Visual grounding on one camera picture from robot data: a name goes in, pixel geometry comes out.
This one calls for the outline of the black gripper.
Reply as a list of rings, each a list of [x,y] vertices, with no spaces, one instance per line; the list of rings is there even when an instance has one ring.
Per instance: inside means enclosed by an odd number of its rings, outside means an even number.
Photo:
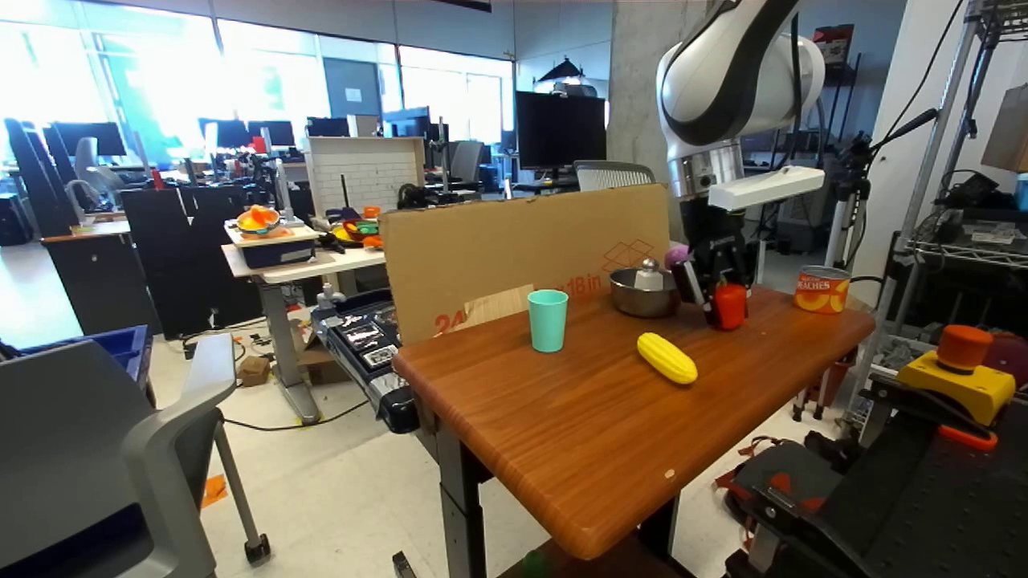
[[[757,283],[742,219],[737,213],[710,204],[707,200],[685,203],[681,214],[685,238],[695,258],[695,263],[685,263],[689,285],[705,314],[710,314],[710,297],[705,288],[713,288],[719,283],[740,283],[751,288]]]

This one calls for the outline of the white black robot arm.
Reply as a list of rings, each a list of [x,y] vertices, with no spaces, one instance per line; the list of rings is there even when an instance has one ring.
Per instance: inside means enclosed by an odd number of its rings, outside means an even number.
[[[784,161],[742,170],[742,135],[791,127],[821,99],[822,51],[795,33],[802,0],[718,0],[705,23],[674,42],[657,68],[657,115],[664,137],[668,184],[685,213],[695,303],[710,311],[723,280],[718,258],[733,258],[733,280],[751,285],[742,258],[742,207],[818,193],[821,166]]]

